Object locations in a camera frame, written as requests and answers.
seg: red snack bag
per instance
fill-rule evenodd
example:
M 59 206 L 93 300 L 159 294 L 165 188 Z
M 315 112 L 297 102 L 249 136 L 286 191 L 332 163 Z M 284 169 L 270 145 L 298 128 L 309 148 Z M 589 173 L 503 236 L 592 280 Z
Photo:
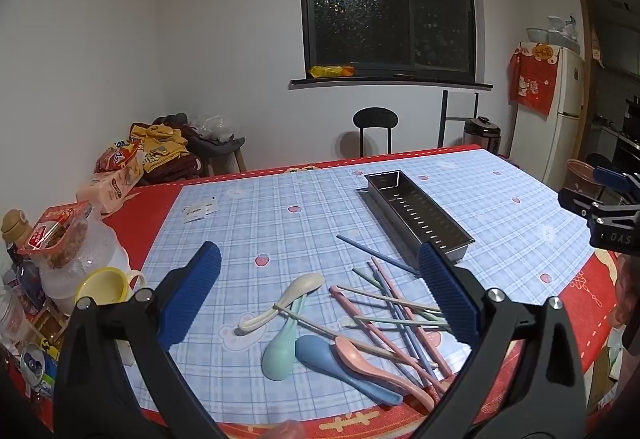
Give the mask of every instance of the red snack bag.
M 91 209 L 87 201 L 47 208 L 18 253 L 30 255 L 39 267 L 65 266 L 82 247 Z
M 117 142 L 111 145 L 95 162 L 95 173 L 115 172 L 124 168 L 135 156 L 140 140 L 135 142 Z

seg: green spoon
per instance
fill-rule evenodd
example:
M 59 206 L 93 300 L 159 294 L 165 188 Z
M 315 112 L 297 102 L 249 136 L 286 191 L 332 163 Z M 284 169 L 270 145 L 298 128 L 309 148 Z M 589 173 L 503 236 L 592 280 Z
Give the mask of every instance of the green spoon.
M 305 305 L 306 294 L 291 304 L 291 310 L 300 314 Z M 296 328 L 298 321 L 287 318 L 284 327 L 276 337 L 271 340 L 262 355 L 262 373 L 273 381 L 282 381 L 293 371 L 296 361 Z

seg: window frame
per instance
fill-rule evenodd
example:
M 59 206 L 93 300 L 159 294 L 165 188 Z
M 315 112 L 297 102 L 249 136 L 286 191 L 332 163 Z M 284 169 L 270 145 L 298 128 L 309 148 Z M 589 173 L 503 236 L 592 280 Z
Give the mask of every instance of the window frame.
M 316 56 L 316 26 L 315 26 L 315 7 L 314 0 L 301 0 L 302 2 L 302 28 L 303 28 L 303 43 L 305 53 L 305 75 L 307 78 L 311 78 L 308 74 L 308 70 L 318 62 Z M 397 64 L 390 66 L 380 63 L 350 63 L 356 69 L 356 74 L 350 81 L 357 81 L 358 78 L 371 80 L 371 79 L 391 79 L 391 80 L 418 80 L 422 82 L 452 82 L 460 84 L 474 85 L 480 74 L 484 74 L 484 56 L 481 52 L 481 44 L 484 45 L 484 33 L 481 30 L 481 19 L 478 18 L 478 5 L 479 0 L 470 0 L 470 12 L 469 12 L 469 30 L 472 36 L 469 37 L 469 71 L 450 71 L 450 70 L 438 70 L 431 69 L 426 66 L 420 68 L 415 65 L 415 34 L 412 26 L 414 24 L 414 7 L 413 1 L 407 0 L 408 16 L 409 16 L 409 33 L 406 34 L 410 46 L 410 58 L 414 61 L 413 64 L 402 65 Z

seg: yellow clothing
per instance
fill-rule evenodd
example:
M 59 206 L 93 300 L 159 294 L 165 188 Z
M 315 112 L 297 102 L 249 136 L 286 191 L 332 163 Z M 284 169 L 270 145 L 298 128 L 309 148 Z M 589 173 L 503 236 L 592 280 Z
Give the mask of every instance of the yellow clothing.
M 145 172 L 151 172 L 160 165 L 189 153 L 185 147 L 187 140 L 182 137 L 180 130 L 165 125 L 152 125 L 148 129 L 134 125 L 129 139 L 142 140 L 142 148 L 146 154 L 142 164 Z

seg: window sill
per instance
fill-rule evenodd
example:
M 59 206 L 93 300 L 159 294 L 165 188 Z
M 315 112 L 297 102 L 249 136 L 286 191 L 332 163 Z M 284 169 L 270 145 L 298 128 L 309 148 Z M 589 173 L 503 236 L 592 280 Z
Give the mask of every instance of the window sill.
M 456 82 L 454 80 L 418 80 L 415 78 L 376 78 L 353 76 L 344 78 L 305 78 L 291 80 L 289 90 L 309 89 L 314 87 L 338 87 L 344 85 L 420 85 L 453 90 L 469 90 L 469 92 L 490 91 L 494 86 L 489 84 Z

